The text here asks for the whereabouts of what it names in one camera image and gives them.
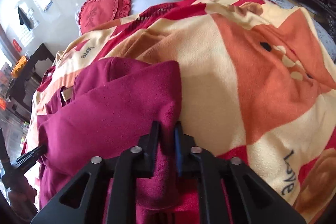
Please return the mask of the left human hand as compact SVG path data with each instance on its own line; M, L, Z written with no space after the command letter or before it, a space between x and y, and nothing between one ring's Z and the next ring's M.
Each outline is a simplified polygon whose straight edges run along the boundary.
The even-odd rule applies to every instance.
M26 202L35 203L37 190L29 184L25 176L18 176L11 178L11 187L9 187L7 194L15 214L26 223L30 222L33 215L27 209Z

